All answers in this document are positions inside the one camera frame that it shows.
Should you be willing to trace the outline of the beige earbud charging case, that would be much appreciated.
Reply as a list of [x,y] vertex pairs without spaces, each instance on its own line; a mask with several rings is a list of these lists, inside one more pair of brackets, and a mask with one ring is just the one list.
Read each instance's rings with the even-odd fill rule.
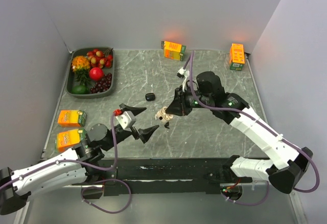
[[156,114],[155,114],[155,119],[161,121],[162,123],[167,123],[171,121],[174,117],[172,114],[167,114],[166,113],[167,107],[164,106],[162,107]]

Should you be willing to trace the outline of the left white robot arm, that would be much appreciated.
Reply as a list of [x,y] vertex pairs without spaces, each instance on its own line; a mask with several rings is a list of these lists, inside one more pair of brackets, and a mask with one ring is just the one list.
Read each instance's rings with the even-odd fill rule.
[[113,172],[118,164],[118,143],[132,136],[143,143],[149,141],[158,125],[136,129],[136,116],[144,107],[120,104],[110,118],[111,127],[98,123],[85,139],[65,152],[21,170],[1,169],[1,215],[22,209],[38,194],[58,188],[97,183],[101,171]]

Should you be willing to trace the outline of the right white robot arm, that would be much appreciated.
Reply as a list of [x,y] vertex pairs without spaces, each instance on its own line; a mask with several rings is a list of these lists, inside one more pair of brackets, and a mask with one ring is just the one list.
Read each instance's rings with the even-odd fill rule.
[[175,89],[174,99],[166,112],[187,116],[194,108],[208,108],[212,114],[251,139],[268,159],[247,159],[231,156],[223,176],[228,182],[240,177],[268,181],[282,193],[289,194],[302,178],[312,158],[312,151],[287,144],[281,134],[265,123],[254,109],[239,95],[224,90],[219,76],[207,71],[196,77],[196,88],[191,84],[190,72],[181,68],[177,76],[183,84]]

